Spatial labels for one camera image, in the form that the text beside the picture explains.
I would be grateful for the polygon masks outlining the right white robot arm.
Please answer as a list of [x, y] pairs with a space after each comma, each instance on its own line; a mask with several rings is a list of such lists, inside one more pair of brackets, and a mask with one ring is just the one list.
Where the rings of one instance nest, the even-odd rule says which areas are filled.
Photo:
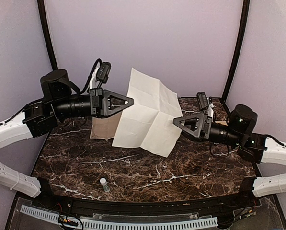
[[[208, 141], [237, 148], [237, 154], [251, 163], [274, 163], [286, 166], [286, 143], [271, 135], [254, 133], [257, 114], [239, 104], [227, 117], [225, 125], [213, 122], [208, 113], [178, 117], [173, 124], [190, 140]], [[242, 181], [234, 204], [244, 208], [252, 201], [271, 194], [286, 192], [286, 173], [269, 177], [248, 177]]]

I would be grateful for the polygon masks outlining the white letter paper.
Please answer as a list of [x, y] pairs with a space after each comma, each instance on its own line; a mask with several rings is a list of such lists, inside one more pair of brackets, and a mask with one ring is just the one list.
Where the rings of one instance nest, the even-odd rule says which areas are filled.
[[112, 146], [168, 157], [181, 134], [173, 124], [183, 115], [177, 93], [159, 79], [131, 69], [127, 96], [134, 104], [122, 111]]

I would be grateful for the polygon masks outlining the brown kraft envelope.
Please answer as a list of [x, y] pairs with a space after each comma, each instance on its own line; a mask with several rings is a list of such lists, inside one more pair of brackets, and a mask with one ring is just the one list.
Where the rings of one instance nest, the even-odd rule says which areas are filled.
[[215, 123], [222, 124], [222, 125], [225, 125], [225, 126], [228, 125], [226, 121], [215, 121]]

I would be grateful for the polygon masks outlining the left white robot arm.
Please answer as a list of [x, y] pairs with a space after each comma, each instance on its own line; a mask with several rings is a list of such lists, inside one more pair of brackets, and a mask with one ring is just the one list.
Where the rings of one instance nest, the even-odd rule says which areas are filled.
[[[21, 140], [51, 132], [67, 118], [109, 118], [134, 104], [132, 98], [91, 88], [86, 95], [69, 80], [65, 69], [54, 70], [40, 79], [43, 98], [27, 104], [11, 118], [0, 122], [0, 149]], [[38, 201], [47, 209], [57, 205], [46, 179], [20, 173], [0, 162], [0, 184]]]

